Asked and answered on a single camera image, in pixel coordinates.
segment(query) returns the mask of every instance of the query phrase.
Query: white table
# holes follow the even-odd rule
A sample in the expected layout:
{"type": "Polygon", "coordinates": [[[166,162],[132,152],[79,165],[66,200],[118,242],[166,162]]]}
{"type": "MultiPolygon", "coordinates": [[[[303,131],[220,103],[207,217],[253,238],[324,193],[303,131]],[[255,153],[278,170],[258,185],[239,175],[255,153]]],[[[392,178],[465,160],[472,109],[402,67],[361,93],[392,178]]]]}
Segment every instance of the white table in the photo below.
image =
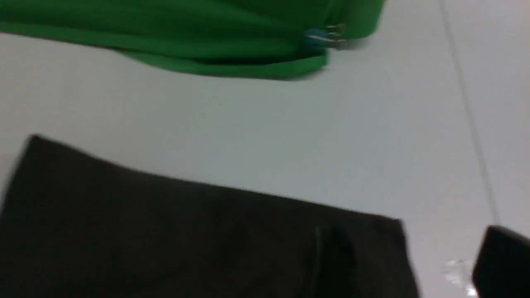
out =
{"type": "Polygon", "coordinates": [[[111,51],[0,34],[0,166],[39,132],[144,171],[404,219],[424,297],[491,224],[439,3],[296,81],[171,73],[111,51]]]}
{"type": "Polygon", "coordinates": [[[530,235],[530,2],[447,0],[491,197],[530,235]]]}

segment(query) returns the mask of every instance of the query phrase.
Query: green cloth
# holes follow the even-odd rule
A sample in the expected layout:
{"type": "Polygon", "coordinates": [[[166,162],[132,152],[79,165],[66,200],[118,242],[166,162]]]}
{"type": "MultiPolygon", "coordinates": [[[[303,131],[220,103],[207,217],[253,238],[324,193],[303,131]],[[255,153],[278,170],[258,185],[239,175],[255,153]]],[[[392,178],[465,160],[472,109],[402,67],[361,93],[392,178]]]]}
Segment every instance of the green cloth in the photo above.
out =
{"type": "Polygon", "coordinates": [[[172,71],[289,78],[326,64],[310,28],[370,35],[384,0],[2,0],[0,31],[111,48],[172,71]]]}

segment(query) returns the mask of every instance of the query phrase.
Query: green fabric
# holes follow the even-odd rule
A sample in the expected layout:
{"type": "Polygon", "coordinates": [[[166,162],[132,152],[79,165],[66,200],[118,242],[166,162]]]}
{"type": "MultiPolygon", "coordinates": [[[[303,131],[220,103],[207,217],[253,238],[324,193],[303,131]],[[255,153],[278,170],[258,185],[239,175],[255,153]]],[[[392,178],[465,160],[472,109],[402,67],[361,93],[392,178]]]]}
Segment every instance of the green fabric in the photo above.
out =
{"type": "Polygon", "coordinates": [[[3,0],[0,31],[118,50],[173,71],[288,78],[326,64],[304,32],[371,34],[384,0],[3,0]]]}

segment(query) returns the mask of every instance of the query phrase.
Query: black object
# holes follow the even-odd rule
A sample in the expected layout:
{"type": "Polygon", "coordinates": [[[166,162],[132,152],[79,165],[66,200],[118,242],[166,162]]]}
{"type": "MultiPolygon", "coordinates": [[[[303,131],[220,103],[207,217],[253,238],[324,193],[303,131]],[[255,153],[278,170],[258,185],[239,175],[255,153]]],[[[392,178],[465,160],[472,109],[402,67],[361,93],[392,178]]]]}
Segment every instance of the black object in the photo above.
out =
{"type": "Polygon", "coordinates": [[[142,173],[39,136],[5,196],[1,298],[418,297],[401,222],[382,216],[142,173]]]}
{"type": "Polygon", "coordinates": [[[480,298],[530,297],[530,241],[505,227],[490,226],[473,283],[480,298]]]}
{"type": "Polygon", "coordinates": [[[351,282],[355,256],[348,235],[334,226],[319,226],[315,239],[315,259],[306,298],[359,298],[359,290],[351,282]]]}

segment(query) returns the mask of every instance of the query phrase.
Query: black cloth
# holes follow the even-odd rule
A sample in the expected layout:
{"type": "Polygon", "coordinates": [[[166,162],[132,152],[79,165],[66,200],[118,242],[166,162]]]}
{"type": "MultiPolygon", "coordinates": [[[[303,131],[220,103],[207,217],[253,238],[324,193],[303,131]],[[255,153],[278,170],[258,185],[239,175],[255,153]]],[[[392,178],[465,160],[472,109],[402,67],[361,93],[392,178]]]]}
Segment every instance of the black cloth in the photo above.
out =
{"type": "Polygon", "coordinates": [[[398,220],[142,173],[32,136],[0,215],[0,297],[318,296],[323,226],[351,243],[335,263],[359,297],[418,297],[398,220]]]}

